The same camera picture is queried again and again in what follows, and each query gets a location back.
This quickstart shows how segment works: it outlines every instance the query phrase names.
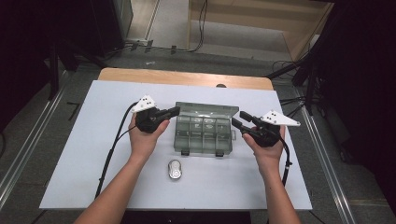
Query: wooden board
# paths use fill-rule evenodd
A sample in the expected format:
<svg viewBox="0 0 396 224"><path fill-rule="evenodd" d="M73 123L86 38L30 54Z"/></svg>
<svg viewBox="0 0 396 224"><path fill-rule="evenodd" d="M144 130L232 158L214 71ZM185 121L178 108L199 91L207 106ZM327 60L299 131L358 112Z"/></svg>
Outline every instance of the wooden board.
<svg viewBox="0 0 396 224"><path fill-rule="evenodd" d="M225 76L147 69L105 68L102 70L98 79L209 87L216 87L218 84L224 84L227 88L268 91L274 89L271 80L266 77Z"/></svg>
<svg viewBox="0 0 396 224"><path fill-rule="evenodd" d="M190 0L190 21L199 20L204 2ZM210 0L205 20L283 31L290 57L296 61L331 9L332 3L307 0Z"/></svg>

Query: black controller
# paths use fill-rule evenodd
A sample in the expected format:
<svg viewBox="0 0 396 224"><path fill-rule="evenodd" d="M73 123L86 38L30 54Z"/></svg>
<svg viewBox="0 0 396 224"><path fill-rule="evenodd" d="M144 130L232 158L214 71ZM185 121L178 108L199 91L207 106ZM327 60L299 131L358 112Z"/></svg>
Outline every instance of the black controller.
<svg viewBox="0 0 396 224"><path fill-rule="evenodd" d="M152 107L150 109L137 112L135 120L136 127L141 132L154 133L164 120L178 116L179 113L179 106L175 106L167 110L160 110L157 107Z"/></svg>
<svg viewBox="0 0 396 224"><path fill-rule="evenodd" d="M262 121L260 118L249 115L245 111L239 113L239 117L248 122L253 122L256 125L255 129L251 129L247 126L242 125L242 122L232 118L232 125L239 129L241 133L248 133L256 141L260 147L272 147L279 141L280 127L267 122Z"/></svg>

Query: gray floor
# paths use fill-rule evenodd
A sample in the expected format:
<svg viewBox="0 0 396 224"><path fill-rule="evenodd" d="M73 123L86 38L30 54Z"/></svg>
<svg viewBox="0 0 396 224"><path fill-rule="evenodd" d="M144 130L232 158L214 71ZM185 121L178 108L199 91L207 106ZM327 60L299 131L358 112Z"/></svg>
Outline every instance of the gray floor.
<svg viewBox="0 0 396 224"><path fill-rule="evenodd" d="M158 50L144 53L142 49L125 51L112 58L108 63L111 66L125 68L253 77L270 73L273 64L273 62L211 54L177 53L170 55L168 51ZM67 102L82 103L91 82L97 79L99 72L100 70L94 65L84 63L76 73L69 73L71 80L65 88L64 96L0 212L1 223L30 223L40 214L38 206L45 192L46 183L51 177L76 119L73 117L69 120L75 107ZM279 98L295 97L294 87L288 84L290 76L282 77L283 79L274 80ZM5 130L7 150L0 160L1 176L4 176L24 139L32 129L35 120L45 106L48 93L48 87L38 93ZM284 113L289 113L295 106L297 104L284 106ZM343 163L328 125L320 116L314 117L346 196L352 203L351 208L357 223L396 223L395 216L383 201L384 197L378 189L374 177L359 165ZM304 120L301 112L294 118L300 121ZM314 207L312 212L325 223L342 223L304 122L302 127L290 128L290 134ZM78 214L79 211L48 211L37 223L69 223ZM304 223L321 223L308 211L300 211L299 216ZM267 219L265 211L251 211L251 217L252 223L264 223Z"/></svg>
<svg viewBox="0 0 396 224"><path fill-rule="evenodd" d="M189 22L189 1L159 0L158 7L155 7L156 2L132 0L135 15L128 39L152 40L152 46L155 47L195 49L200 41L199 23ZM152 26L149 26L147 18L153 13ZM205 44L196 51L198 53L263 61L290 61L281 31L210 21L205 22L204 28Z"/></svg>

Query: plastic storage box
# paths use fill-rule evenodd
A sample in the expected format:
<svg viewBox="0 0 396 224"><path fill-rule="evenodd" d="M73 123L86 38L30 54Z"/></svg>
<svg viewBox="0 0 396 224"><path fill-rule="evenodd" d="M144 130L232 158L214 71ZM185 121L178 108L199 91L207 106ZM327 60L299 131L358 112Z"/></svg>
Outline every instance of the plastic storage box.
<svg viewBox="0 0 396 224"><path fill-rule="evenodd" d="M175 132L175 151L215 154L217 157L233 151L230 119L238 106L204 105L176 102L180 106Z"/></svg>

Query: white tabletop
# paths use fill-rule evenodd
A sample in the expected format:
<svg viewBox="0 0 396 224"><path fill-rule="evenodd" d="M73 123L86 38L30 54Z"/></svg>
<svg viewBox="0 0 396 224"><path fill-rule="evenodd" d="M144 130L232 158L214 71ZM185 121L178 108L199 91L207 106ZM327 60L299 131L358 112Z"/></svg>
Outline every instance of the white tabletop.
<svg viewBox="0 0 396 224"><path fill-rule="evenodd" d="M255 91L196 86L94 81L70 133L40 204L42 209L81 209L94 199L106 156L130 104L149 94L160 109L175 102L236 105L239 110L261 116L270 109L282 112L275 91ZM124 125L126 130L131 119ZM251 149L238 130L233 152L181 156L173 147L176 120L171 119L156 149L139 176L128 208L138 210L253 210L266 209L264 184ZM289 132L290 148L287 192L296 209L312 209ZM104 189L130 155L128 136L117 144L109 164ZM280 171L283 173L285 153ZM167 173L171 160L179 160L183 175L173 180Z"/></svg>

